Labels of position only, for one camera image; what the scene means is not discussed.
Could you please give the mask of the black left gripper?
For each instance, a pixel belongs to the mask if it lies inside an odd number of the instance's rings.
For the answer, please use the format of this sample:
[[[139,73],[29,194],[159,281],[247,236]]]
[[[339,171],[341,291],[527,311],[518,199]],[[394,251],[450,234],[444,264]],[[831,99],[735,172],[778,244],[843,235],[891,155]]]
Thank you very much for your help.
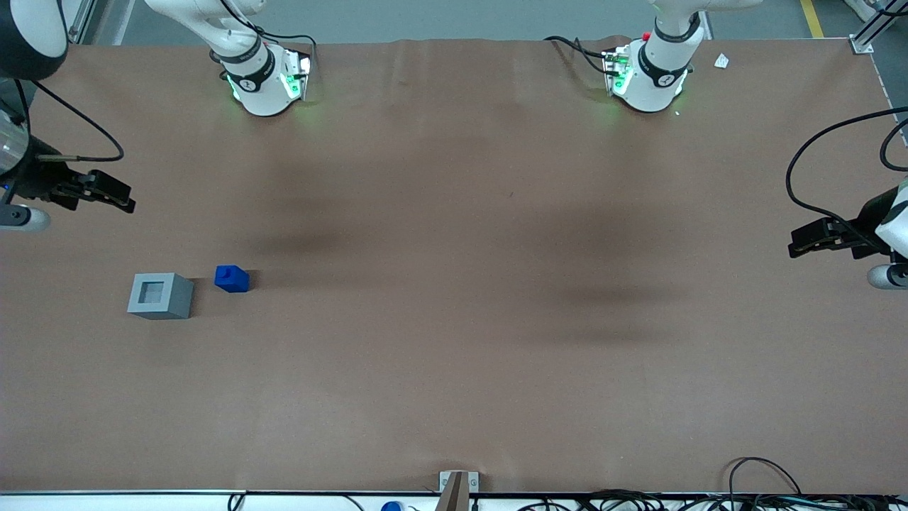
[[[898,188],[894,187],[873,197],[863,205],[858,216],[850,220],[851,226],[865,236],[866,241],[850,241],[853,236],[845,223],[823,217],[792,231],[788,255],[791,258],[801,258],[808,253],[848,250],[852,259],[869,258],[877,253],[889,258],[892,249],[875,235],[875,230],[892,208],[897,193]]]

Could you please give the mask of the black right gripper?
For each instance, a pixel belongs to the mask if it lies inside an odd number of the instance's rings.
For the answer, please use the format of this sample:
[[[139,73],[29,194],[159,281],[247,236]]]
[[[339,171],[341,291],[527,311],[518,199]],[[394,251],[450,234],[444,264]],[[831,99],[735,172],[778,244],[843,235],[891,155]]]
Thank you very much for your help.
[[[68,168],[64,162],[39,158],[59,154],[47,143],[30,143],[25,157],[14,168],[14,194],[56,204],[72,212],[77,211],[80,200],[107,204],[127,214],[134,212],[136,201],[131,197],[132,188],[107,172],[90,170],[85,175]]]

